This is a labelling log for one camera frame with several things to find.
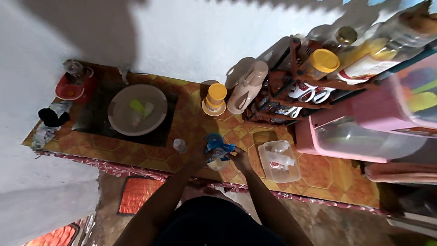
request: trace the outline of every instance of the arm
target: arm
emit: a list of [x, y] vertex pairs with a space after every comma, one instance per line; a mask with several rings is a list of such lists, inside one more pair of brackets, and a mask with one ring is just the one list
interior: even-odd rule
[[203, 154], [204, 150], [205, 146], [200, 145], [190, 164], [179, 170], [153, 193], [128, 223], [114, 246], [152, 244], [179, 203], [188, 179], [206, 163], [213, 153], [211, 151]]
[[246, 177], [250, 196], [261, 223], [282, 236], [289, 245], [312, 246], [313, 244], [290, 212], [275, 198], [252, 169], [247, 153], [238, 147], [235, 147], [235, 152], [237, 155], [228, 155], [228, 158], [234, 161], [235, 166]]

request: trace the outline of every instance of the spice jar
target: spice jar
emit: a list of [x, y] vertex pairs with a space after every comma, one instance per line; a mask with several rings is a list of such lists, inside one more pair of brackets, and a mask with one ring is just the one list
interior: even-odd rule
[[338, 54], [356, 40], [357, 32], [352, 27], [343, 26], [337, 30], [334, 36], [326, 40], [322, 46], [325, 49], [332, 51], [334, 54]]
[[226, 87], [220, 83], [209, 86], [208, 95], [203, 99], [202, 108], [208, 115], [218, 116], [226, 109]]
[[306, 60], [300, 70], [305, 75], [319, 80], [329, 73], [332, 73], [340, 66], [338, 57], [327, 49], [316, 49]]
[[221, 105], [226, 97], [228, 91], [222, 84], [215, 83], [209, 86], [208, 95], [206, 95], [206, 102], [211, 106]]

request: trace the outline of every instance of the tiled countertop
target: tiled countertop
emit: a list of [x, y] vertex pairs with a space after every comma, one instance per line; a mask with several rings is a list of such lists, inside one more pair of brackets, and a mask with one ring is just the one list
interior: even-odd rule
[[[110, 67], [93, 67], [101, 80], [121, 80], [117, 70]], [[179, 95], [172, 128], [165, 148], [127, 142], [115, 138], [72, 131], [82, 105], [73, 104], [71, 120], [56, 137], [44, 146], [44, 150], [62, 152], [89, 158], [117, 162], [132, 166], [176, 172], [190, 159], [199, 139], [209, 133], [219, 133], [224, 139], [249, 153], [251, 164], [270, 190], [284, 191], [325, 200], [379, 208], [379, 191], [376, 184], [361, 176], [359, 168], [353, 168], [351, 161], [294, 151], [302, 173], [302, 179], [292, 183], [274, 183], [265, 179], [257, 146], [274, 140], [288, 140], [294, 148], [293, 138], [286, 127], [258, 125], [244, 122], [241, 115], [232, 115], [228, 110], [219, 117], [206, 115], [201, 109], [201, 95], [207, 91], [202, 84], [149, 74], [129, 74], [131, 84], [146, 83]], [[24, 140], [30, 146], [35, 129]], [[188, 151], [178, 154], [172, 147], [176, 138], [186, 141]], [[202, 168], [196, 176], [246, 184], [244, 176], [231, 162], [226, 169], [216, 172]]]

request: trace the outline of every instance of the red dish rack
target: red dish rack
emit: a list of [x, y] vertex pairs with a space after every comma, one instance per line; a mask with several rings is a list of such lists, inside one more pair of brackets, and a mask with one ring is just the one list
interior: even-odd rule
[[[375, 79], [370, 79], [361, 84], [349, 85], [346, 82], [337, 79], [327, 80], [324, 78], [322, 80], [315, 80], [310, 76], [304, 75], [300, 70], [299, 58], [297, 55], [300, 45], [300, 39], [293, 37], [290, 38], [289, 48], [287, 48], [274, 68], [269, 70], [269, 74], [264, 80], [262, 89], [243, 112], [243, 118], [245, 121], [273, 125], [290, 125], [298, 120], [304, 119], [301, 115], [305, 115], [307, 109], [332, 109], [334, 107], [332, 104], [332, 96], [319, 104], [313, 102], [299, 102], [295, 98], [288, 97], [288, 88], [298, 81], [304, 81], [312, 86], [329, 87], [345, 91], [378, 89]], [[290, 54], [290, 70], [276, 70], [275, 67], [282, 63], [288, 54]], [[298, 117], [291, 118], [290, 116], [275, 113], [281, 106], [297, 106], [302, 107], [303, 109]]]

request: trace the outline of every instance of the person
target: person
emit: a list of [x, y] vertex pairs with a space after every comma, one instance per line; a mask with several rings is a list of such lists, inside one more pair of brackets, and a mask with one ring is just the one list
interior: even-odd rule
[[127, 224], [114, 246], [312, 246], [290, 212], [254, 172], [248, 154], [238, 147], [234, 150], [236, 155], [227, 157], [245, 176], [262, 225], [239, 206], [214, 196], [189, 199], [176, 209], [189, 178], [213, 154], [213, 151], [204, 154], [204, 149], [201, 146], [189, 164], [155, 191]]

